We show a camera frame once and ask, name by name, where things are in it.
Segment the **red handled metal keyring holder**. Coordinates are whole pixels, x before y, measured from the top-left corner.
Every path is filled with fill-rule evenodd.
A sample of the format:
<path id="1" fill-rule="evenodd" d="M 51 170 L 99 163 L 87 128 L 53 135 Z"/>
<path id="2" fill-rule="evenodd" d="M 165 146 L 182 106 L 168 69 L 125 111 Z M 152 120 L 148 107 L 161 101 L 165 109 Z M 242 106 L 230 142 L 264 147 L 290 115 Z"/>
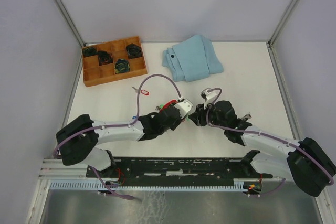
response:
<path id="1" fill-rule="evenodd" d="M 177 100 L 171 100 L 171 101 L 169 101 L 168 103 L 166 103 L 165 105 L 163 105 L 163 106 L 161 107 L 161 109 L 167 108 L 167 107 L 169 107 L 169 106 L 171 106 L 171 105 L 176 105 L 177 103 L 178 103 Z"/>

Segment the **key with green tag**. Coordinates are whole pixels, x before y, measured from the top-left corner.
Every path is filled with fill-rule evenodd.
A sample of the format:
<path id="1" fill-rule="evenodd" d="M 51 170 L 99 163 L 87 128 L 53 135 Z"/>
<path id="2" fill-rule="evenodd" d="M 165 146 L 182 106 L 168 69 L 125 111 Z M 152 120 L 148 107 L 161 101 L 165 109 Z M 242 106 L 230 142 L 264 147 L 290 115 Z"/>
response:
<path id="1" fill-rule="evenodd" d="M 158 105 L 158 106 L 155 108 L 155 110 L 156 110 L 156 111 L 161 111 L 161 110 L 164 109 L 165 107 L 166 107 L 166 105 L 161 104 L 161 105 Z"/>

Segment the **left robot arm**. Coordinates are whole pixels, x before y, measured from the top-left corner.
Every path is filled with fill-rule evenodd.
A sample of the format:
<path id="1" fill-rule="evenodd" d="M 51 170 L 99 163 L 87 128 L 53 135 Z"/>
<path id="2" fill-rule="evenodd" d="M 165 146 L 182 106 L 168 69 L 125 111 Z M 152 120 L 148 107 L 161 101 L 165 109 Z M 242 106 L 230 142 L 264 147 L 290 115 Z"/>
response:
<path id="1" fill-rule="evenodd" d="M 185 117 L 186 112 L 176 106 L 140 116 L 135 123 L 94 121 L 83 114 L 56 133 L 57 150 L 63 165 L 85 164 L 110 177 L 116 171 L 114 158 L 110 151 L 99 149 L 97 145 L 153 140 L 167 130 L 175 130 Z"/>

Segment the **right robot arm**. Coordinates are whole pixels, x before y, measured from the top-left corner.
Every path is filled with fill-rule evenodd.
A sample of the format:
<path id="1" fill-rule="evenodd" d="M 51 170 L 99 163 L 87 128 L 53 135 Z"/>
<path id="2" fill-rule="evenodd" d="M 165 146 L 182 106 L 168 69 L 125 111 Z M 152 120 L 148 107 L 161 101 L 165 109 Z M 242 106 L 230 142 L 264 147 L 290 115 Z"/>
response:
<path id="1" fill-rule="evenodd" d="M 295 140 L 262 131 L 246 118 L 238 118 L 228 101 L 207 107 L 199 104 L 189 119 L 197 126 L 221 129 L 232 143 L 251 148 L 250 159 L 241 164 L 246 177 L 259 173 L 293 181 L 313 197 L 334 184 L 335 165 L 312 138 Z"/>

